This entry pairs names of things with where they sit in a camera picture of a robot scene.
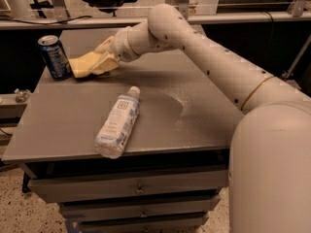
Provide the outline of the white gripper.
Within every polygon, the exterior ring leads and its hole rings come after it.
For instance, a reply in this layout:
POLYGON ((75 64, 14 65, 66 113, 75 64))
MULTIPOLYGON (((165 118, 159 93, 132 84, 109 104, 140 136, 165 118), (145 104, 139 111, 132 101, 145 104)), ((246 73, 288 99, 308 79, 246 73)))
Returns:
POLYGON ((131 62, 138 58, 129 44, 129 32, 131 27, 127 26, 119 30, 115 36, 108 37, 95 48, 96 53, 102 53, 91 67, 91 73, 101 75, 119 67, 119 62, 131 62))

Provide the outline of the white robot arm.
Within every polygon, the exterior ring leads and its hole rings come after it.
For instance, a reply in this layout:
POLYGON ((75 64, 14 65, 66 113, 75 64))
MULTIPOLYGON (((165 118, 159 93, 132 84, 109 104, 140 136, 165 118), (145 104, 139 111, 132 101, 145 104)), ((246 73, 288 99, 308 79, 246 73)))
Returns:
POLYGON ((169 47, 181 50, 244 115, 230 144, 230 233, 311 233, 309 97, 201 35, 167 4, 97 51, 129 62, 169 47))

